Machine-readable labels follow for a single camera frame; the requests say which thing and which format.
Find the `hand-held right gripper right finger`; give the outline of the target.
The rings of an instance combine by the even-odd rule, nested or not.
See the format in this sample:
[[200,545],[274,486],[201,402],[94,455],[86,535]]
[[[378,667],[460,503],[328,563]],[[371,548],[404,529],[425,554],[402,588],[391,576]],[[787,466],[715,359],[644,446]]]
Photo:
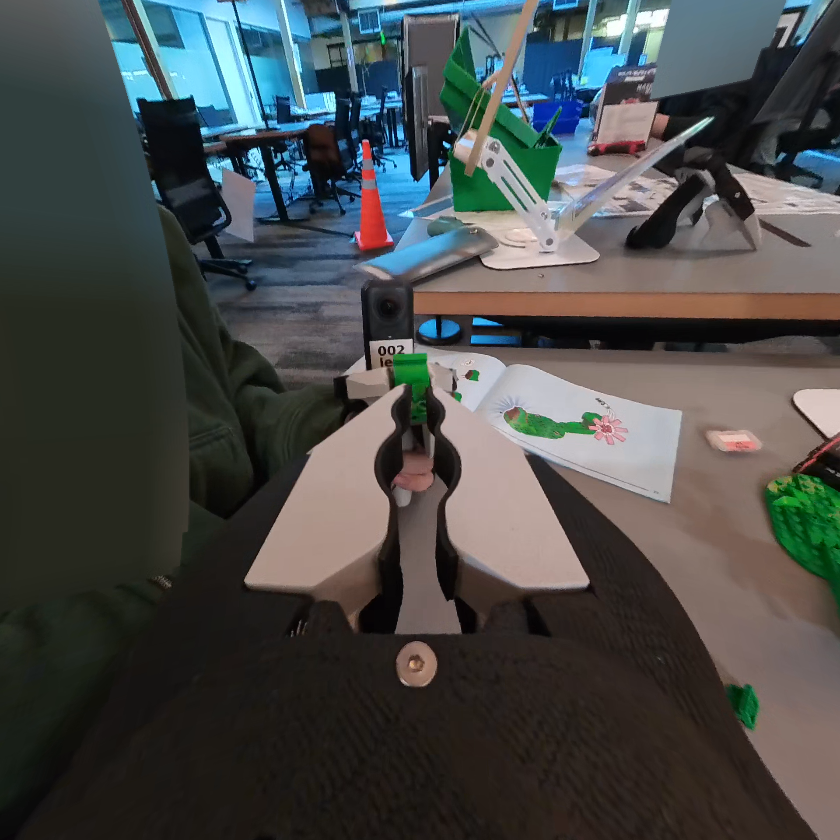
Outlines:
[[435,562],[460,630],[474,633],[505,603],[583,592],[590,578],[532,458],[442,388],[426,393],[437,508]]

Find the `small green lego block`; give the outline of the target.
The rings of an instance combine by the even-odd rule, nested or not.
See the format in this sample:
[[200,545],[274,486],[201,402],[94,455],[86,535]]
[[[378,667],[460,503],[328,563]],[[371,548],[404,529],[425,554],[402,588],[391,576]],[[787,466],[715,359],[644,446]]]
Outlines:
[[427,390],[431,386],[426,353],[399,353],[393,357],[393,381],[395,385],[408,385],[413,425],[427,422]]

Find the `person's left forearm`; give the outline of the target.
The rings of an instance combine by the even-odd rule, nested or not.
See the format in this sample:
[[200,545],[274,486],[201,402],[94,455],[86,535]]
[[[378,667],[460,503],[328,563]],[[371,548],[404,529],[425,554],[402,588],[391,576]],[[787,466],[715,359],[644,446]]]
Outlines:
[[345,408],[330,385],[287,389],[253,347],[232,339],[227,374],[250,453],[270,475],[305,455],[343,424]]

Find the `lego instruction booklet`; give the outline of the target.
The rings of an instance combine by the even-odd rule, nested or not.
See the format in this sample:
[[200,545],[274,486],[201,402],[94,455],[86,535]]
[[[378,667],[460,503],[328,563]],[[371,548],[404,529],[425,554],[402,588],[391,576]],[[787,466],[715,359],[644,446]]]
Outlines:
[[593,391],[527,364],[430,349],[462,405],[531,454],[670,503],[682,413]]

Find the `silver pouch case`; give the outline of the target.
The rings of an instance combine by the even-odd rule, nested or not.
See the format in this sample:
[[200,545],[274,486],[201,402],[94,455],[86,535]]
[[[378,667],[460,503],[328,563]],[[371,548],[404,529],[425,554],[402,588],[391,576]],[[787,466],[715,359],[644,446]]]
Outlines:
[[489,254],[498,246],[497,239],[484,228],[462,226],[370,259],[354,269],[366,279],[413,285]]

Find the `green plastic bin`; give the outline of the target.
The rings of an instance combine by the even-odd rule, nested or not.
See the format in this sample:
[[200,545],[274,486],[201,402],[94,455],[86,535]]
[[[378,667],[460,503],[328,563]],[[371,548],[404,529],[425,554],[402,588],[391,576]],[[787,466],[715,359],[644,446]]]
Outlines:
[[[444,85],[439,99],[449,118],[451,130],[477,130],[490,103],[490,92],[476,78],[469,35],[463,32],[444,68]],[[499,106],[496,120],[489,131],[490,138],[505,147],[520,170],[541,196],[549,197],[562,145],[544,129],[538,132],[517,117],[505,104]],[[472,176],[466,166],[449,153],[450,178],[454,193],[454,207],[459,213],[510,211],[511,205],[493,185],[487,173],[477,167]]]

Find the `black computer monitor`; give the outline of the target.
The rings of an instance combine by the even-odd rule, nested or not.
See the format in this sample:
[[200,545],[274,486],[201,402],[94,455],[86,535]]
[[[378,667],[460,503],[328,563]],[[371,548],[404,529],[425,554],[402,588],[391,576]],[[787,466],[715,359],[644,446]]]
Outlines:
[[403,82],[403,125],[411,175],[415,182],[428,175],[433,185],[436,178],[431,172],[437,169],[438,153],[428,104],[427,67],[410,67]]

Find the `wooden office table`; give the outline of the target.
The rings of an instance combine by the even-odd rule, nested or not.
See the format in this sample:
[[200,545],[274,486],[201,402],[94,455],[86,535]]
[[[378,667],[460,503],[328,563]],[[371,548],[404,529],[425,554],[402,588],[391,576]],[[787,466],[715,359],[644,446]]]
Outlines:
[[234,171],[247,176],[246,163],[250,152],[257,151],[262,162],[262,172],[269,185],[269,192],[275,204],[275,213],[267,217],[258,217],[263,225],[284,225],[312,229],[304,221],[288,215],[287,203],[278,180],[278,165],[275,163],[273,150],[289,141],[302,140],[311,127],[325,126],[318,120],[288,123],[285,128],[246,129],[237,133],[219,134],[215,140],[203,143],[206,158],[222,157],[231,161]]

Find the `small plastic bag pink pieces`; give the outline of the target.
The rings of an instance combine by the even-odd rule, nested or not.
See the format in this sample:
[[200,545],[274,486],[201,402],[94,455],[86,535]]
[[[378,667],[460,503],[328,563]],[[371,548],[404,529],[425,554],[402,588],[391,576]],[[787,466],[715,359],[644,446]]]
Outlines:
[[756,453],[763,443],[748,430],[710,429],[705,432],[705,438],[714,450],[724,454]]

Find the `blue plastic bin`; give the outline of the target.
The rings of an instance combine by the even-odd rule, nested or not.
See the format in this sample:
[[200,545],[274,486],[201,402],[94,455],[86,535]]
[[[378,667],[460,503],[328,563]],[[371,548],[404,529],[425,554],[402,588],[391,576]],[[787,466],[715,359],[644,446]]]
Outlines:
[[536,101],[532,105],[531,126],[538,133],[554,137],[573,135],[584,108],[579,99]]

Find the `wooden stick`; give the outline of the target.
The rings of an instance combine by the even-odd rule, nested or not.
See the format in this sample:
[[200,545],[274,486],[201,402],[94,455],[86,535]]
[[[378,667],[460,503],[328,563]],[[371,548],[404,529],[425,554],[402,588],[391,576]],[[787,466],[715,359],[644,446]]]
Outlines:
[[484,116],[477,130],[476,137],[473,140],[473,145],[471,151],[469,152],[469,157],[467,158],[467,161],[465,163],[465,175],[467,177],[471,177],[474,174],[476,166],[478,165],[480,152],[483,148],[484,142],[487,139],[489,131],[493,123],[495,122],[498,109],[503,99],[504,92],[511,81],[513,68],[515,67],[516,62],[519,58],[524,40],[529,30],[529,26],[532,23],[538,5],[539,1],[527,1],[521,9],[521,13],[519,15],[516,27],[514,28],[511,38],[508,42],[506,57],[501,70],[501,74],[499,75],[496,85],[493,88],[493,92],[490,96],[490,101],[486,105]]

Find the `clear acrylic board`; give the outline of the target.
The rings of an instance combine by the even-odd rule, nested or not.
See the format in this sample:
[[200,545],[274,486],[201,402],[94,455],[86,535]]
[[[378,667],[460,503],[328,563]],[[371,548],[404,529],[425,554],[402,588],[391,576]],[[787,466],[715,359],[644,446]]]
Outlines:
[[667,155],[677,151],[688,140],[709,127],[713,122],[714,117],[712,116],[701,119],[675,137],[637,158],[626,169],[599,182],[598,185],[581,197],[574,198],[552,210],[551,218],[554,222],[553,229],[556,240],[561,240],[563,236],[574,235],[583,223],[600,211],[605,204],[612,200],[615,194],[621,192]]

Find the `black device on white stand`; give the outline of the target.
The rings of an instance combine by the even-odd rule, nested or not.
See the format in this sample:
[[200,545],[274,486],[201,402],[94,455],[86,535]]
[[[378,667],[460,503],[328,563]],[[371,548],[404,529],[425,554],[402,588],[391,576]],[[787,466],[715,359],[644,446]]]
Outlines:
[[663,249],[681,224],[707,223],[704,240],[739,235],[752,250],[762,244],[762,229],[752,200],[727,163],[684,165],[676,172],[677,188],[642,224],[627,235],[631,250]]

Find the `small black box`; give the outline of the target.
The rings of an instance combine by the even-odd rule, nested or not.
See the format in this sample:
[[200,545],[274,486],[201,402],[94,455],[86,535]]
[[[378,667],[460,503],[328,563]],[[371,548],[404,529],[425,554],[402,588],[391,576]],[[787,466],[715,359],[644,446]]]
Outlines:
[[839,492],[839,434],[815,447],[793,468],[792,474],[818,479]]

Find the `green lego bracket piece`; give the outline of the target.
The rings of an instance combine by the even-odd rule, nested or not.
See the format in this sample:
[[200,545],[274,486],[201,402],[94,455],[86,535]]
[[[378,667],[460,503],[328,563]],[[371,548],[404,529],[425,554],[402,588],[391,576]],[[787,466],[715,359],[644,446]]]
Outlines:
[[748,730],[756,729],[760,715],[760,700],[751,684],[728,683],[724,686],[728,702],[741,724]]

